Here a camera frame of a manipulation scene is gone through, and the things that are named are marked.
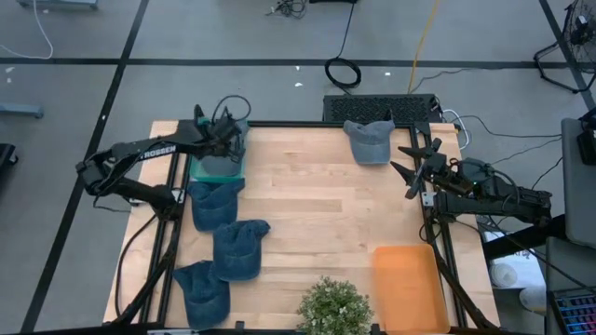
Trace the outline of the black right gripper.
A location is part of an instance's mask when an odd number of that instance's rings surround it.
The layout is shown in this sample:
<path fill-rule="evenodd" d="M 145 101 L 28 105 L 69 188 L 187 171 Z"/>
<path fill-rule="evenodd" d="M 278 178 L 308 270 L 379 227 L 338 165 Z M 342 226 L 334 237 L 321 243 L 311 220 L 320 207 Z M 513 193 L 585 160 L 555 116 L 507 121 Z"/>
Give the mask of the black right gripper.
<path fill-rule="evenodd" d="M 418 194 L 420 189 L 420 175 L 425 181 L 432 183 L 446 192 L 454 194 L 470 193 L 470 180 L 459 171 L 452 170 L 452 167 L 447 164 L 447 156 L 445 154 L 436 153 L 436 150 L 432 147 L 399 147 L 399 150 L 413 159 L 426 159 L 422 166 L 422 172 L 420 167 L 412 170 L 394 161 L 390 162 L 390 165 L 398 171 L 409 187 L 405 194 L 407 199 L 414 199 Z"/>

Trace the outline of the grey denim cap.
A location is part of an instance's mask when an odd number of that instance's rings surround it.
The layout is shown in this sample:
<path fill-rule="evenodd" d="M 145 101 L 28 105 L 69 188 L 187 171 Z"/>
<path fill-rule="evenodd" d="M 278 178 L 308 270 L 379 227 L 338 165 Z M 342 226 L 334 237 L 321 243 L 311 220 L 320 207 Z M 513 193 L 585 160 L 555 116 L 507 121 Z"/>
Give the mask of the grey denim cap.
<path fill-rule="evenodd" d="M 241 172 L 242 162 L 234 162 L 231 157 L 206 156 L 200 165 L 206 174 L 215 177 L 232 177 Z"/>
<path fill-rule="evenodd" d="M 392 121 L 374 121 L 362 125 L 346 120 L 343 131 L 349 138 L 351 153 L 359 165 L 388 164 L 391 157 Z"/>

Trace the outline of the dark blue denim cap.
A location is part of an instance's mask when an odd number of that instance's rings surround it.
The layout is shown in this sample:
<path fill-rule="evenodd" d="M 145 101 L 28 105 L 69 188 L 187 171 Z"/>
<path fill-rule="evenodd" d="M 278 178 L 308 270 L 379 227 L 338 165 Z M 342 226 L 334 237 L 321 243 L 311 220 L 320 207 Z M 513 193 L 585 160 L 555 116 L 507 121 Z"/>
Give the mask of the dark blue denim cap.
<path fill-rule="evenodd" d="M 262 240 L 271 227 L 264 220 L 234 221 L 213 233 L 213 272 L 226 282 L 257 277 L 262 264 Z"/>
<path fill-rule="evenodd" d="M 183 291 L 189 328 L 206 330 L 224 322 L 231 309 L 229 283 L 214 273 L 213 261 L 199 261 L 173 271 Z"/>
<path fill-rule="evenodd" d="M 191 198 L 195 228 L 209 232 L 236 221 L 238 194 L 244 188 L 244 179 L 226 183 L 191 181 L 187 193 Z"/>

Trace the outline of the teal plastic bin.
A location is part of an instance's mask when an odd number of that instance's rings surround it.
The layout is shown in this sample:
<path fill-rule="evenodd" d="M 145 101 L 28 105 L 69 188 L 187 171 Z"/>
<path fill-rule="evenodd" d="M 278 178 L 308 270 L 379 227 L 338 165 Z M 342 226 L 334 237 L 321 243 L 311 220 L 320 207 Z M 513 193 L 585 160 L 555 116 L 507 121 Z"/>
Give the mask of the teal plastic bin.
<path fill-rule="evenodd" d="M 240 180 L 240 179 L 244 178 L 245 157 L 242 157 L 241 160 L 239 161 L 239 162 L 242 162 L 241 172 L 238 173 L 236 176 L 232 176 L 232 177 L 215 177 L 215 176 L 210 176 L 210 175 L 206 174 L 200 165 L 201 160 L 197 160 L 194 157 L 191 160 L 190 176 L 195 181 L 226 183 L 226 182 L 236 181 L 236 180 Z"/>

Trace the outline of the black mesh computer case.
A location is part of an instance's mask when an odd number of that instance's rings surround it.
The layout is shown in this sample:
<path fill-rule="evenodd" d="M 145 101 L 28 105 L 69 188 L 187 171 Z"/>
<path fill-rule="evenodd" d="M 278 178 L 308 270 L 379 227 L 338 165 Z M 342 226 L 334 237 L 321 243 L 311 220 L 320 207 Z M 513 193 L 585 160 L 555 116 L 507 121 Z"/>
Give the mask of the black mesh computer case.
<path fill-rule="evenodd" d="M 442 109 L 433 94 L 327 95 L 323 120 L 360 124 L 391 118 L 395 124 L 439 123 Z"/>

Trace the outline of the orange plastic bin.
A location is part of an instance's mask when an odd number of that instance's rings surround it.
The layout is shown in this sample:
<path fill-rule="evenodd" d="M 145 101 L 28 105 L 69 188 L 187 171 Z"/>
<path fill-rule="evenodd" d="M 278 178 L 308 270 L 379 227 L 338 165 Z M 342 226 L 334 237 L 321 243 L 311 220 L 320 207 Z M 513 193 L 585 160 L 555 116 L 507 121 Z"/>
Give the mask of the orange plastic bin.
<path fill-rule="evenodd" d="M 376 313 L 387 335 L 444 334 L 450 330 L 432 246 L 377 248 L 372 267 Z"/>

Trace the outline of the white roll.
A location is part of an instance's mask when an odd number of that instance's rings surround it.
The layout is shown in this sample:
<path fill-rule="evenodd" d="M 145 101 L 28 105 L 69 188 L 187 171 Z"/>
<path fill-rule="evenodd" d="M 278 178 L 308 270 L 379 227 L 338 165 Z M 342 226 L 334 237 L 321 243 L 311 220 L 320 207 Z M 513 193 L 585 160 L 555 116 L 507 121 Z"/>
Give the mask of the white roll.
<path fill-rule="evenodd" d="M 521 305 L 533 313 L 544 314 L 547 311 L 547 290 L 545 287 L 523 288 L 519 293 Z"/>
<path fill-rule="evenodd" d="M 491 265 L 489 276 L 495 288 L 513 288 L 518 280 L 516 270 L 506 263 Z"/>

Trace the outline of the grey desk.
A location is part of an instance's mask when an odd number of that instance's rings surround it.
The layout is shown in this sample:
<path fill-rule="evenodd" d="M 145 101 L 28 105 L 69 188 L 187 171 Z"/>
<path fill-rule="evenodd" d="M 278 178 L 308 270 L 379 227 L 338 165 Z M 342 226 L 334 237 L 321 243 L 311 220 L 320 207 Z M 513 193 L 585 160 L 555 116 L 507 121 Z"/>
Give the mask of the grey desk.
<path fill-rule="evenodd" d="M 596 166 L 582 162 L 577 136 L 581 122 L 561 121 L 565 233 L 572 242 L 596 249 Z"/>

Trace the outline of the black desk device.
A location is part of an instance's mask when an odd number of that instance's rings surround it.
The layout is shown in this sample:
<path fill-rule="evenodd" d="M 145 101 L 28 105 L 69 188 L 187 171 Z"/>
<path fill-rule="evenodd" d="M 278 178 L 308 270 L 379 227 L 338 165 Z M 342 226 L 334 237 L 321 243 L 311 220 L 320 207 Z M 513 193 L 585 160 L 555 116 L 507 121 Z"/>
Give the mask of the black desk device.
<path fill-rule="evenodd" d="M 580 119 L 581 133 L 576 137 L 582 162 L 596 166 L 596 107 L 589 110 Z"/>

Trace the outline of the grey cart base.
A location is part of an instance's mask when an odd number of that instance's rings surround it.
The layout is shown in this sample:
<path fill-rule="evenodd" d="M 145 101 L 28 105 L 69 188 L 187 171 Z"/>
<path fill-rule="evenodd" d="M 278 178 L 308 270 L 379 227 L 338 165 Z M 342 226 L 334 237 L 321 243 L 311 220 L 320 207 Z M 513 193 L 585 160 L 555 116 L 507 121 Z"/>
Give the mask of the grey cart base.
<path fill-rule="evenodd" d="M 0 102 L 0 114 L 16 114 L 40 119 L 44 117 L 44 110 L 37 105 Z"/>

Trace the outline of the grey furniture base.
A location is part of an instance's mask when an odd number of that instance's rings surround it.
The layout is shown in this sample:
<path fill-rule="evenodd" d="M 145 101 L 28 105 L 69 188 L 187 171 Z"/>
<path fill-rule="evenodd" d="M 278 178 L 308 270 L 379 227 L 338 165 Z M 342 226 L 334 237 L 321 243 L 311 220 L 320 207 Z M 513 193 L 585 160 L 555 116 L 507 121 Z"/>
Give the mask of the grey furniture base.
<path fill-rule="evenodd" d="M 99 0 L 15 0 L 22 7 L 38 6 L 76 6 L 89 7 L 92 10 L 99 8 Z"/>

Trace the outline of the black floor fan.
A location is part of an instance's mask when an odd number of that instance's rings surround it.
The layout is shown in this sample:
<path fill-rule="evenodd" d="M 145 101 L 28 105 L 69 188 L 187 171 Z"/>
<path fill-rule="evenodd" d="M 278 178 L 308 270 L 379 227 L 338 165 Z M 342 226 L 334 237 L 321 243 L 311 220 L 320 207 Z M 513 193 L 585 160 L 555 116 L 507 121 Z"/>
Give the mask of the black floor fan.
<path fill-rule="evenodd" d="M 555 33 L 555 42 L 538 50 L 533 60 L 543 80 L 578 94 L 590 90 L 596 83 L 596 0 L 572 0 L 564 11 L 563 26 Z M 557 49 L 572 70 L 591 75 L 584 88 L 570 87 L 546 74 L 541 59 Z"/>

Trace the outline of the black floor object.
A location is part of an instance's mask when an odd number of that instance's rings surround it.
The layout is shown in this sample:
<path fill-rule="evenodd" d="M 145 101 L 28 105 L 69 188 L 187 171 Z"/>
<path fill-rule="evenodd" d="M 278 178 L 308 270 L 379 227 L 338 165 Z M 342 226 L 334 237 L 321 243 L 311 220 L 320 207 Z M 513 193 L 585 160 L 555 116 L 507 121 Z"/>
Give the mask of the black floor object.
<path fill-rule="evenodd" d="M 18 161 L 16 146 L 10 143 L 0 143 L 0 169 L 12 167 Z"/>

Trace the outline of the keyboard with coloured lights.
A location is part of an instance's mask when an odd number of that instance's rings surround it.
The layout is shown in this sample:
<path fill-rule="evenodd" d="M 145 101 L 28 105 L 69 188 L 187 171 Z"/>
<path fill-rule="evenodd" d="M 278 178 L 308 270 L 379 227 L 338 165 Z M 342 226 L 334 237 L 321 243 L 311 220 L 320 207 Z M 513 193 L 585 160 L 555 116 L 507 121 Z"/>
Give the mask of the keyboard with coloured lights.
<path fill-rule="evenodd" d="M 563 335 L 596 335 L 596 287 L 554 290 L 548 298 Z"/>

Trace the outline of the black aluminium table frame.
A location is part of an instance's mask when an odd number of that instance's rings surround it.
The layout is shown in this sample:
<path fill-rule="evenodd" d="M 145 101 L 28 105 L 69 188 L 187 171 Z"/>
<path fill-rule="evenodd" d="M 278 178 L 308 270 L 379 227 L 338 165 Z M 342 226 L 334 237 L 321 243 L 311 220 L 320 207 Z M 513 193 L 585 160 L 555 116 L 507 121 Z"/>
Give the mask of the black aluminium table frame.
<path fill-rule="evenodd" d="M 404 198 L 406 186 L 391 166 L 355 163 L 342 124 L 252 122 L 238 218 L 268 221 L 260 274 L 231 284 L 231 314 L 222 328 L 243 321 L 247 329 L 295 329 L 296 311 L 322 276 L 347 280 L 371 298 L 373 252 L 385 246 L 422 244 L 420 198 Z M 181 227 L 174 268 L 212 259 L 211 234 L 195 229 L 190 201 L 182 223 L 153 221 L 135 239 L 122 266 L 121 311 L 144 284 L 156 249 L 167 247 L 172 226 Z M 461 285 L 485 317 L 499 325 L 481 238 L 462 224 L 450 225 Z M 159 279 L 144 320 L 186 328 L 181 288 Z"/>

